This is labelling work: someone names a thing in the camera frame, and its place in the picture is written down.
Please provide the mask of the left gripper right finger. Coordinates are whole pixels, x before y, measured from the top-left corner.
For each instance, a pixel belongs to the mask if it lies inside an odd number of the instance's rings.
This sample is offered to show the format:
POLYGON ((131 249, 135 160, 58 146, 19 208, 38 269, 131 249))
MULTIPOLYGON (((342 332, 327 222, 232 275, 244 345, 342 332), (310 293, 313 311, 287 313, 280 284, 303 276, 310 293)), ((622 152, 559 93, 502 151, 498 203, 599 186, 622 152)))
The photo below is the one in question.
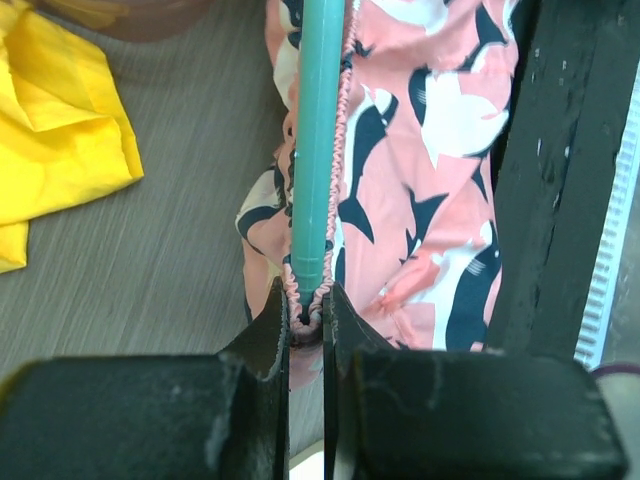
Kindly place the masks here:
POLYGON ((621 479, 628 456, 573 360, 392 347, 323 299, 328 479, 621 479))

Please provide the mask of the pink whale print shorts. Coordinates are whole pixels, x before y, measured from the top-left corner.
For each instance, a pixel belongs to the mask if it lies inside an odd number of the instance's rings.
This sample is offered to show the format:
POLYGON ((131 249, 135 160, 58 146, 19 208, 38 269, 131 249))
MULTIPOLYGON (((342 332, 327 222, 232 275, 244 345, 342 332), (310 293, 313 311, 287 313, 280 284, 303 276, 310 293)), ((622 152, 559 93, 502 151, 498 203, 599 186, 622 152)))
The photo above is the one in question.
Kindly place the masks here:
POLYGON ((392 346, 474 351, 500 287, 490 151, 509 118, 512 1, 350 1, 328 285, 392 346))

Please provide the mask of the teal plastic hanger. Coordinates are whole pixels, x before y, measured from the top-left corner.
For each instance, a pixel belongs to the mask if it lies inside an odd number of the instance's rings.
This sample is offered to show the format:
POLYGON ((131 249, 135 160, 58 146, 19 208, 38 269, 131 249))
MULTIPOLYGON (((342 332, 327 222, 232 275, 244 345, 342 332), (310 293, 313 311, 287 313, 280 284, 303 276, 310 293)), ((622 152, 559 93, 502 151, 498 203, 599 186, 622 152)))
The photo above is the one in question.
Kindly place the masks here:
POLYGON ((343 1, 303 5, 291 267, 305 307, 323 281, 344 15, 343 1))

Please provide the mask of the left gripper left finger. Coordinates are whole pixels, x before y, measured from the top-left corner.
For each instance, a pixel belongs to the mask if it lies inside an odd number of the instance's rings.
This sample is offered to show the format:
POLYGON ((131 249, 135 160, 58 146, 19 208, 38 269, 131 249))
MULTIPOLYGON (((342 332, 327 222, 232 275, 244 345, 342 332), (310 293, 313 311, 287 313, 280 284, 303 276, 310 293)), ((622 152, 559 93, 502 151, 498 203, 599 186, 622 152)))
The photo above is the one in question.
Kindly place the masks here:
POLYGON ((263 311, 208 355, 58 357, 1 385, 5 479, 284 479, 289 320, 263 311))

